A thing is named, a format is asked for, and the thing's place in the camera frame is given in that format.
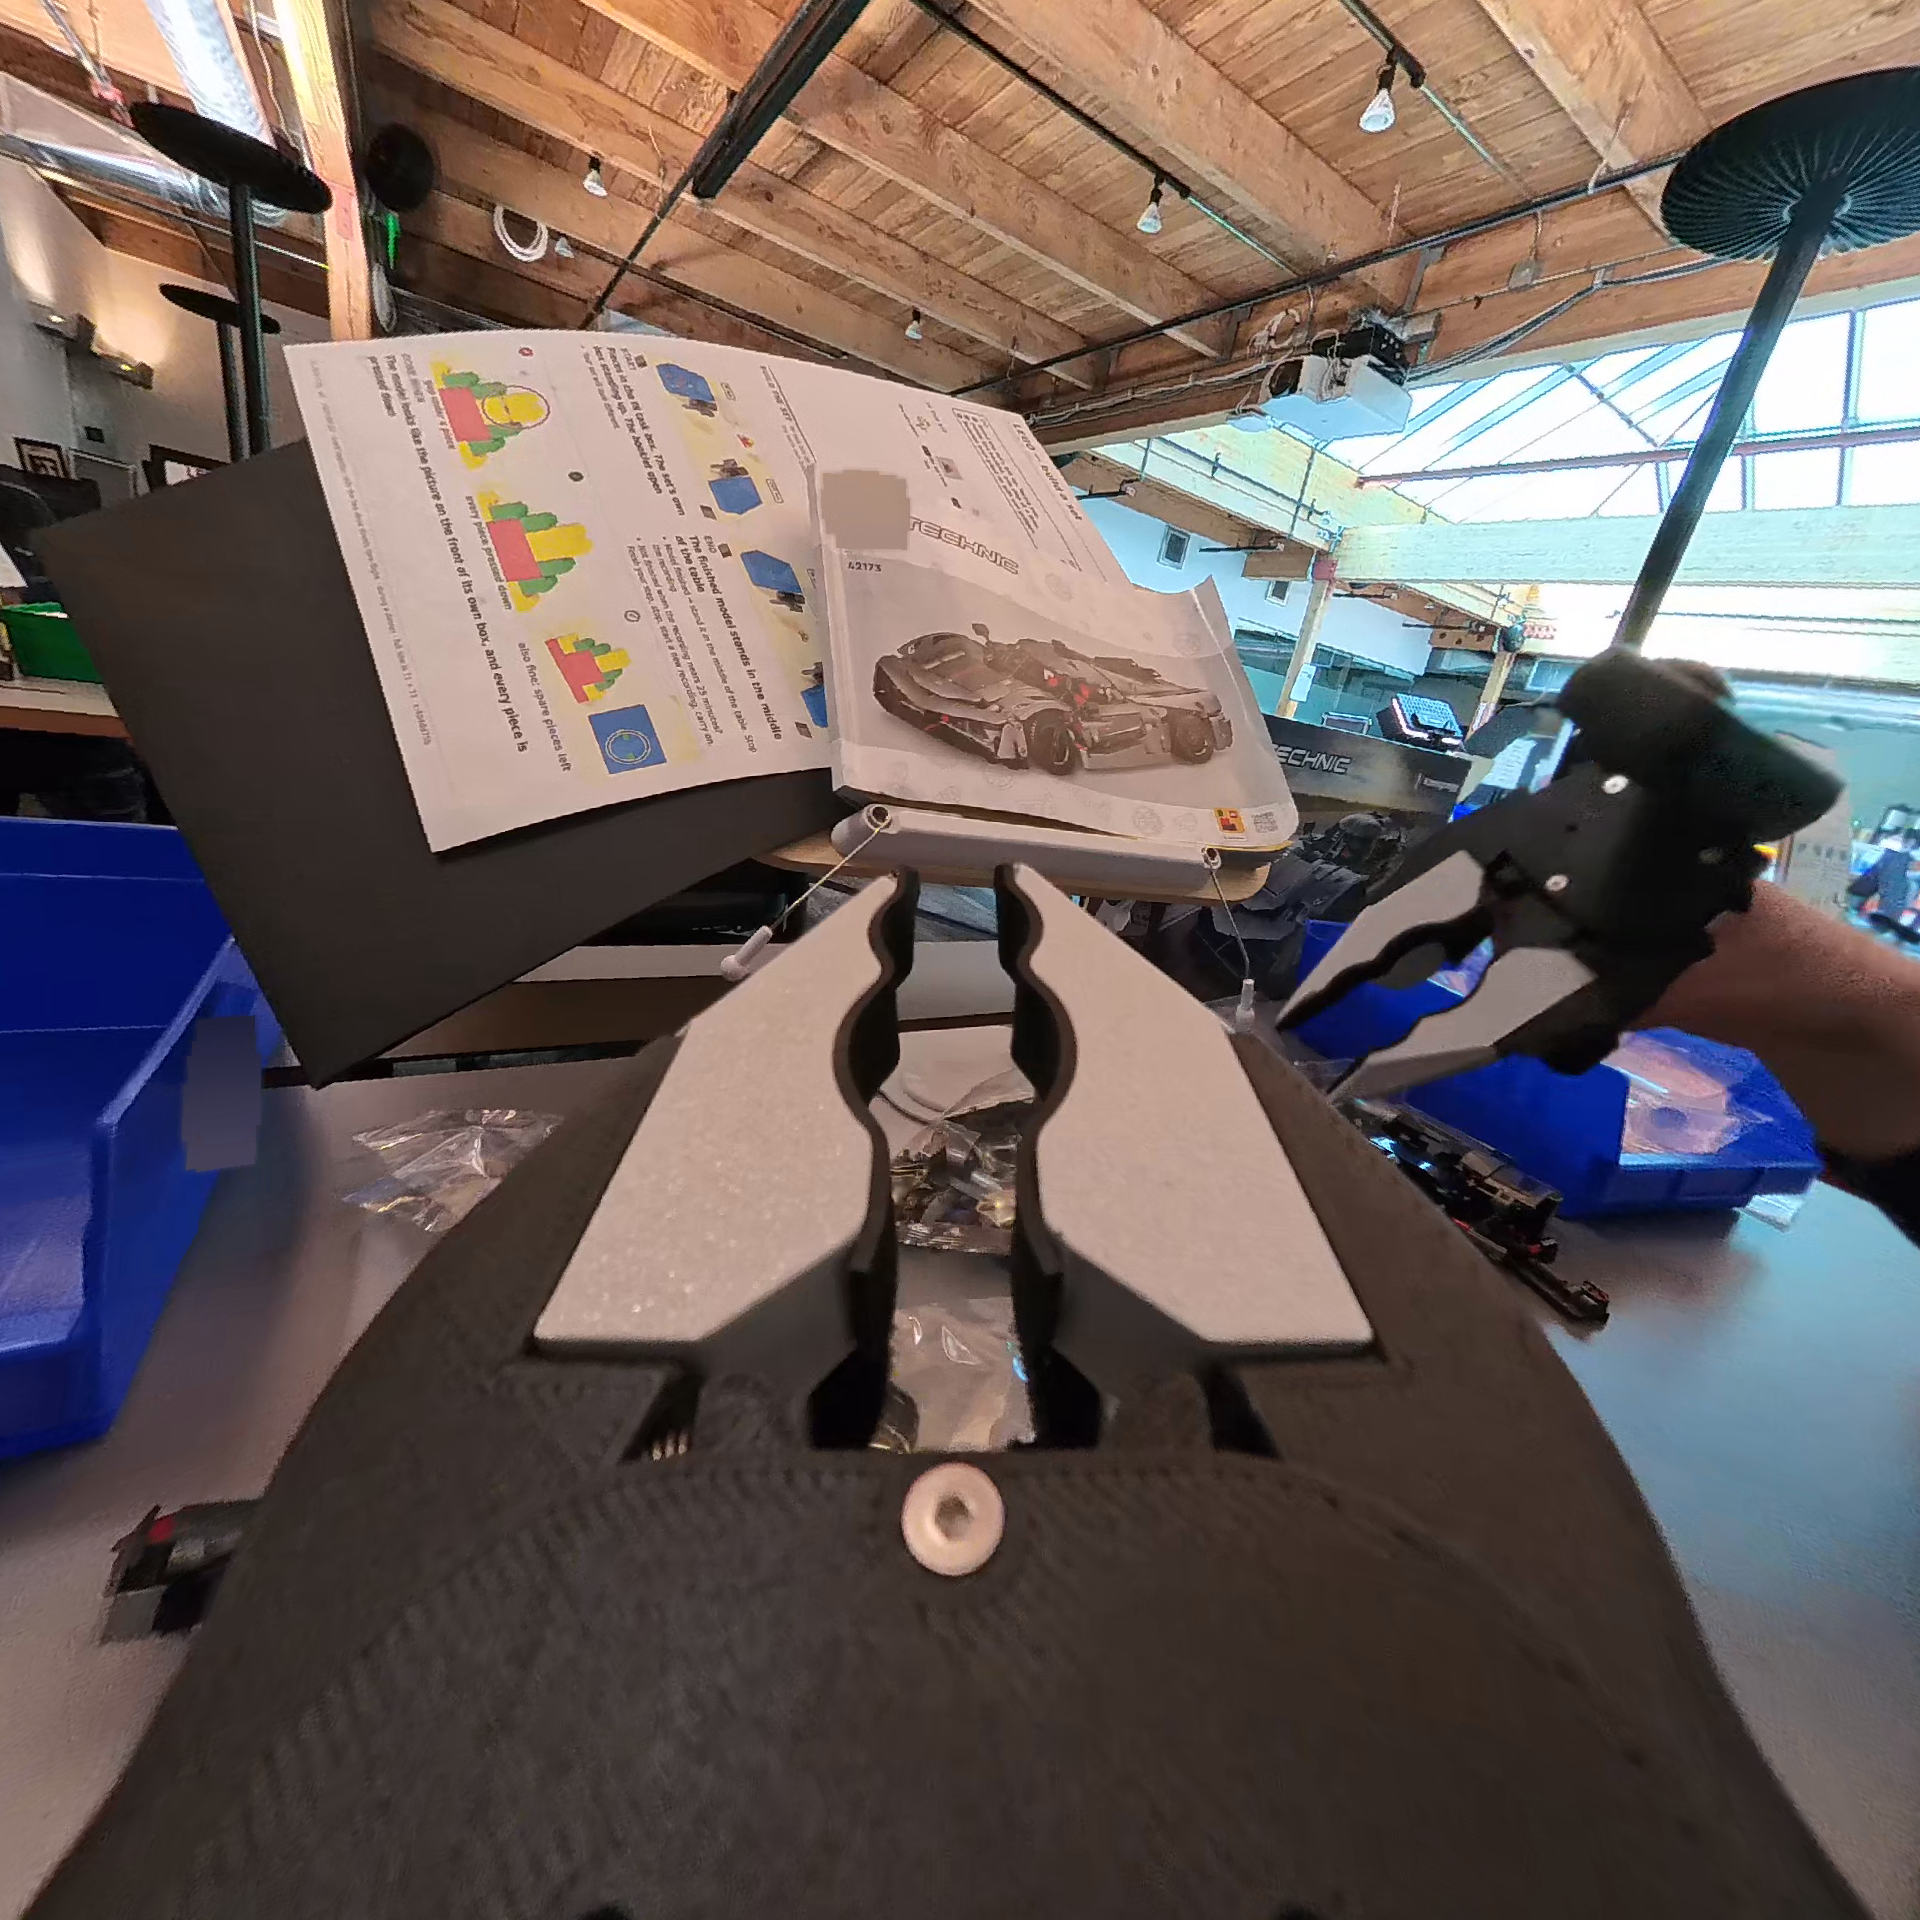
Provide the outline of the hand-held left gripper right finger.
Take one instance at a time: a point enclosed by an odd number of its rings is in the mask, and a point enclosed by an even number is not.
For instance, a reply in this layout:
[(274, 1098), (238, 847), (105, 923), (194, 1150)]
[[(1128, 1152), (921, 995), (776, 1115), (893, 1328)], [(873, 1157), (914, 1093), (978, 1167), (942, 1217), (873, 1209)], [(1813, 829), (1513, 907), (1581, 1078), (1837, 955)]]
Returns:
[(1028, 1382), (1344, 1360), (1377, 1330), (1222, 1018), (1033, 866), (996, 867), (1016, 1065), (1013, 1297)]

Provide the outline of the white flat panel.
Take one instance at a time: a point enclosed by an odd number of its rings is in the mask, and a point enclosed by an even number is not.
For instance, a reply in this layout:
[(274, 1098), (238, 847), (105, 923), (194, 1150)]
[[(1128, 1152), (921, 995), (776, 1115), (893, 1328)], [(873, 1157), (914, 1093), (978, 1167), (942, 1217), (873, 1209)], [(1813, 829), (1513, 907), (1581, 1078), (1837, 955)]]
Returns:
[[(732, 984), (716, 970), (517, 979), (389, 1047), (384, 1063), (508, 1050), (645, 1043), (675, 1033)], [(985, 1021), (1011, 1014), (1016, 983), (994, 942), (921, 943), (898, 992), (900, 1021)]]

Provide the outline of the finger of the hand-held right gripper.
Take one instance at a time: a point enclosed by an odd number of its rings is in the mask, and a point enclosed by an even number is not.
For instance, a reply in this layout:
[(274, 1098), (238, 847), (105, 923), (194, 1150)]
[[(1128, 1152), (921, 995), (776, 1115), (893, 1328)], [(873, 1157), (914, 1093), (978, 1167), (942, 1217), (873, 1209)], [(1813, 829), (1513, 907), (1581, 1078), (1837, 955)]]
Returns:
[(1328, 1098), (1395, 1096), (1486, 1067), (1523, 1029), (1566, 1011), (1596, 983), (1596, 974), (1566, 949), (1507, 951), (1486, 968), (1474, 993), (1361, 1058), (1336, 1078)]
[(1419, 986), (1492, 931), (1502, 897), (1505, 881), (1474, 855), (1446, 855), (1389, 887), (1302, 974), (1277, 1029), (1294, 1031), (1355, 989)]

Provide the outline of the black pole with round disc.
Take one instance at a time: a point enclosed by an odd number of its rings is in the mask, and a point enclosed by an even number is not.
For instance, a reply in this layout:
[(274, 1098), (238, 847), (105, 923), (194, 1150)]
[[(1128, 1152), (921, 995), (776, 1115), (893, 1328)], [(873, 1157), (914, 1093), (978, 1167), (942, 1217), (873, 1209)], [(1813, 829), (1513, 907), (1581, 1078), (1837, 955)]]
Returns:
[(211, 297), (192, 311), (224, 327), (228, 441), (236, 461), (272, 442), (267, 325), (258, 286), (256, 209), (332, 209), (329, 185), (274, 143), (169, 103), (133, 103), (133, 129), (163, 157), (226, 192), (236, 298)]
[(1817, 259), (1916, 234), (1918, 67), (1828, 79), (1741, 112), (1681, 157), (1661, 217), (1675, 243), (1764, 258), (1766, 275), (1617, 626), (1625, 651), (1642, 649), (1674, 584)]

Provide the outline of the white wooden book stand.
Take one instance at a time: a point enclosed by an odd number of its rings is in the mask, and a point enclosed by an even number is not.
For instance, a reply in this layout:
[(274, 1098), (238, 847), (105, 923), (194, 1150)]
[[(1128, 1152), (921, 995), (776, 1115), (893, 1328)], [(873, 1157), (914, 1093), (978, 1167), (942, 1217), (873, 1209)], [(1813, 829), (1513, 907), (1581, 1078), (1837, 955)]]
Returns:
[(1266, 883), (1277, 855), (1176, 847), (988, 813), (872, 801), (834, 826), (758, 858), (810, 878), (878, 878), (910, 867), (925, 881), (969, 889), (985, 889), (1002, 866), (1021, 862), (1070, 896), (1234, 904)]

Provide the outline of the blue plastic bin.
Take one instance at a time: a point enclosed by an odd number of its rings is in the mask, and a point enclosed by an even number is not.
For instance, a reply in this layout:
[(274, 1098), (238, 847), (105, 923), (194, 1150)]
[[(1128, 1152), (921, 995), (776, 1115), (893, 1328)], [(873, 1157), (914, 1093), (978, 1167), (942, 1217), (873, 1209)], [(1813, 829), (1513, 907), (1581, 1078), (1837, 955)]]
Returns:
[(1477, 1139), (1573, 1221), (1734, 1210), (1820, 1171), (1806, 1117), (1752, 1050), (1667, 1025), (1584, 1073), (1512, 1055), (1373, 1102)]
[(2, 1458), (104, 1434), (281, 1041), (179, 829), (2, 822)]

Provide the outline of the green plastic bin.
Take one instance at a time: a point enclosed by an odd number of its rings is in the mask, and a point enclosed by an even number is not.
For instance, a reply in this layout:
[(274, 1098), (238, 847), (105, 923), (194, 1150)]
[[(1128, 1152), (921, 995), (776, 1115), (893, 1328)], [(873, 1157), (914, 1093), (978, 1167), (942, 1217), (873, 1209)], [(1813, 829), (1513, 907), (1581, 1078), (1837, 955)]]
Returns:
[(73, 618), (58, 603), (2, 605), (2, 626), (24, 679), (104, 685), (104, 674), (81, 642)]

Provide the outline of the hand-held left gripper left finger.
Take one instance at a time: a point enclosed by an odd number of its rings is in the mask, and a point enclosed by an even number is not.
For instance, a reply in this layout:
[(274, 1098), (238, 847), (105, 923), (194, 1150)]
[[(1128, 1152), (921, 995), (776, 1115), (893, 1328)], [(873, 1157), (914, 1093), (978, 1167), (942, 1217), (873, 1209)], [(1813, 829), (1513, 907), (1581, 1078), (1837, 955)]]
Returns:
[(866, 881), (697, 1014), (536, 1321), (539, 1355), (882, 1395), (896, 1311), (896, 989), (921, 880)]

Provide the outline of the dark lego box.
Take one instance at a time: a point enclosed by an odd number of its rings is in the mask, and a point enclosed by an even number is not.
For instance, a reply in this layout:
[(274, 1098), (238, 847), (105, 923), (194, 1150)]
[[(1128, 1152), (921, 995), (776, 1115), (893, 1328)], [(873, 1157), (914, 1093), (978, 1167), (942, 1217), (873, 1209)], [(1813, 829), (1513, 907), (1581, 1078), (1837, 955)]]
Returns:
[(1297, 970), (1310, 923), (1347, 925), (1472, 784), (1474, 759), (1266, 715), (1299, 831), (1253, 899), (1250, 946)]

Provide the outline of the partly built lego car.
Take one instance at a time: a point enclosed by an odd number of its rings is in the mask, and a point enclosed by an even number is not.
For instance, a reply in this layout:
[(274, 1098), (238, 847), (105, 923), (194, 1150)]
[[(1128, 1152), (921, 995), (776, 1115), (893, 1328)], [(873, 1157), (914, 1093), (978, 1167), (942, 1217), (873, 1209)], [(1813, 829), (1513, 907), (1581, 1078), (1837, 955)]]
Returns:
[(1336, 1107), (1387, 1153), (1478, 1251), (1574, 1325), (1611, 1317), (1610, 1293), (1556, 1269), (1562, 1192), (1458, 1129), (1393, 1098), (1341, 1096)]

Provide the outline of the person's right hand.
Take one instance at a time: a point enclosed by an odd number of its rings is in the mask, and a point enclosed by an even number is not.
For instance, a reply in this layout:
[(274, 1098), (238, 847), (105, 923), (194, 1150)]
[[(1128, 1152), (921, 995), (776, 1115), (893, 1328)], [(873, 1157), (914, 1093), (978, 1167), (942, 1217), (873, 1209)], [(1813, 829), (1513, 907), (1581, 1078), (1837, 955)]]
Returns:
[(1916, 1167), (1918, 963), (1773, 881), (1713, 925), (1713, 951), (1637, 1029), (1753, 1053), (1787, 1093), (1832, 1176), (1869, 1194), (1884, 1167)]

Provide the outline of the printed paper sheet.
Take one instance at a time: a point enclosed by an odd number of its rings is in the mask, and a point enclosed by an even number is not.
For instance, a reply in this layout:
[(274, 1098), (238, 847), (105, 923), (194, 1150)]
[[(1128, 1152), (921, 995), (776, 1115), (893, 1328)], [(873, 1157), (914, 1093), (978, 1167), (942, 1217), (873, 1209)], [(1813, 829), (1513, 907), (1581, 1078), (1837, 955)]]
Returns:
[(290, 346), (429, 853), (827, 762), (813, 478), (906, 483), (910, 550), (1123, 571), (1018, 418), (645, 330)]

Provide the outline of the ceiling mounted unit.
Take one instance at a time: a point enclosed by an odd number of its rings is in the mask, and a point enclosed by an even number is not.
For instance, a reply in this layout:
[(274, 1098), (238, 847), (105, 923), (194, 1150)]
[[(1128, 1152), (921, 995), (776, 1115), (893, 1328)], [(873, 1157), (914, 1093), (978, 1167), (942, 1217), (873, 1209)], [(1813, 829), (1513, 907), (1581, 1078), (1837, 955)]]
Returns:
[(1410, 416), (1408, 345), (1382, 321), (1321, 333), (1265, 371), (1257, 414), (1320, 441), (1397, 435)]

